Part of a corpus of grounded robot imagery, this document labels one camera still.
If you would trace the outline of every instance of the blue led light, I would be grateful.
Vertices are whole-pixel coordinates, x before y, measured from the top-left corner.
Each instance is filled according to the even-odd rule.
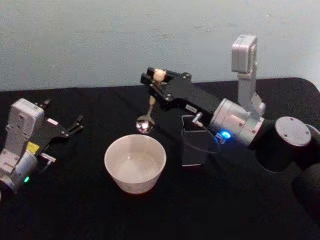
[[[224,139],[231,138],[231,134],[229,132],[227,132],[227,131],[222,131],[222,132],[220,132],[220,134]]]

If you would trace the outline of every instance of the sticker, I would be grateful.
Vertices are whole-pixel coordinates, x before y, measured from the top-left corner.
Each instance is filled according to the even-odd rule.
[[[198,112],[196,108],[194,108],[193,106],[190,106],[189,104],[185,105],[185,109],[189,110],[190,112],[193,112],[194,114]]]
[[[55,121],[55,120],[53,120],[53,119],[51,119],[51,118],[48,118],[47,121],[48,121],[49,123],[53,124],[53,125],[56,125],[56,126],[58,125],[58,122]]]
[[[40,146],[38,146],[37,144],[34,144],[33,142],[28,142],[28,145],[26,146],[26,149],[31,153],[31,154],[35,154],[38,149],[40,148]]]

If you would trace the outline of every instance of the cable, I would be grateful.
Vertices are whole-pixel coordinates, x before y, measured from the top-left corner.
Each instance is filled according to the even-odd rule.
[[[188,142],[185,138],[185,135],[184,135],[184,129],[182,128],[181,129],[181,137],[182,137],[182,140],[190,147],[190,148],[193,148],[194,150],[197,150],[199,152],[202,152],[202,153],[207,153],[207,154],[219,154],[221,152],[221,147],[220,147],[220,143],[218,142],[218,140],[215,138],[215,136],[213,135],[213,133],[208,129],[206,128],[205,126],[202,127],[204,130],[206,130],[209,135],[212,137],[212,139],[215,141],[216,145],[217,145],[217,151],[208,151],[208,150],[204,150],[204,149],[201,149],[199,147],[196,147],[194,145],[192,145],[190,142]]]

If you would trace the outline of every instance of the silver cylindrical joint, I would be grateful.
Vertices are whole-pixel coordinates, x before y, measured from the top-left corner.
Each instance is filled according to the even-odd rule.
[[[216,131],[228,131],[238,142],[249,146],[257,135],[264,119],[255,119],[240,105],[223,99],[215,110],[209,127]]]
[[[30,152],[25,151],[14,171],[8,175],[2,175],[0,181],[9,186],[14,193],[23,185],[24,180],[34,172],[38,165],[37,158]]]

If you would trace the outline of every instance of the metal spoon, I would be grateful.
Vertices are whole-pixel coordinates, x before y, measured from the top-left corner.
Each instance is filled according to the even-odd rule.
[[[147,114],[138,117],[136,120],[135,127],[142,134],[149,134],[154,129],[155,121],[151,117],[153,108],[154,105],[150,104]]]

